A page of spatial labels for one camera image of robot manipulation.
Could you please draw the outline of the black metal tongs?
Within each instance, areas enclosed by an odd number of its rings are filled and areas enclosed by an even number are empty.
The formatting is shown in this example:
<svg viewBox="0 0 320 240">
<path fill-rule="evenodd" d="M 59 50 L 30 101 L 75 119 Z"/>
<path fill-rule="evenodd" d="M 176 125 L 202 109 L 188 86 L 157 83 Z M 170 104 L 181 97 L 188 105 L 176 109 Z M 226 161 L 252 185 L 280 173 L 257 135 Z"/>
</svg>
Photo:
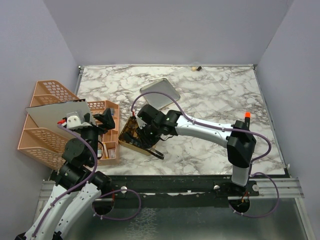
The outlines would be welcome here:
<svg viewBox="0 0 320 240">
<path fill-rule="evenodd" d="M 141 147 L 143 146 L 143 145 L 142 145 L 142 142 L 141 142 L 138 138 L 130 135 L 130 134 L 127 133 L 127 132 L 123 134 L 123 139 L 124 139 L 124 141 L 125 141 L 126 143 L 128 143 L 128 144 L 130 144 L 130 145 L 133 145 L 133 146 L 135 146 L 135 147 L 137 147 L 137 148 L 141 148 Z"/>
</svg>

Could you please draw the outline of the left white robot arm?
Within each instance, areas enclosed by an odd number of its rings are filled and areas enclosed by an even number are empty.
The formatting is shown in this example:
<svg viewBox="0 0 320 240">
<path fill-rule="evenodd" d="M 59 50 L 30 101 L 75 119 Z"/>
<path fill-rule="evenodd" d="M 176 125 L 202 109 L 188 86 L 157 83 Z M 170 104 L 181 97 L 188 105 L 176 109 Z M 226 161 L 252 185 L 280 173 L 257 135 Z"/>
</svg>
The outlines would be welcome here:
<svg viewBox="0 0 320 240">
<path fill-rule="evenodd" d="M 57 127 L 73 135 L 62 154 L 64 164 L 54 179 L 51 195 L 31 228 L 17 240 L 61 240 L 88 205 L 112 190 L 111 178 L 97 170 L 99 136 L 115 128 L 110 108 L 91 114 L 71 112 Z"/>
</svg>

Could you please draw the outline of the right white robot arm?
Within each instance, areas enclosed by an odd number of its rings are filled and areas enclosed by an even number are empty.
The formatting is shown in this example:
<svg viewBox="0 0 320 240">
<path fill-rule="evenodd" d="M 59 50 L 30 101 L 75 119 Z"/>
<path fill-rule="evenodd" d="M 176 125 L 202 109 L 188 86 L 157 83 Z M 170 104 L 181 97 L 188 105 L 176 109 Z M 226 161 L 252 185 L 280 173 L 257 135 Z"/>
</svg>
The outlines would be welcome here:
<svg viewBox="0 0 320 240">
<path fill-rule="evenodd" d="M 139 111 L 136 121 L 140 139 L 150 147 L 160 141 L 162 136 L 188 136 L 222 146 L 227 150 L 227 159 L 232 164 L 230 191 L 236 196 L 247 191 L 251 159 L 257 141 L 245 122 L 214 123 L 176 110 L 164 114 L 150 105 Z"/>
</svg>

